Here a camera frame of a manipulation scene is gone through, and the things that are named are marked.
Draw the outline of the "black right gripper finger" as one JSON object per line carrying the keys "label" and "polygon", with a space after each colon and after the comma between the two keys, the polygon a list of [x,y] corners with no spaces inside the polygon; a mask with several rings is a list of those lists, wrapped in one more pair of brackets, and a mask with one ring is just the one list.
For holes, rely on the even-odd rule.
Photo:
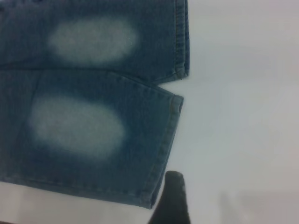
{"label": "black right gripper finger", "polygon": [[159,203],[150,224],[189,224],[185,181],[180,172],[167,171]]}

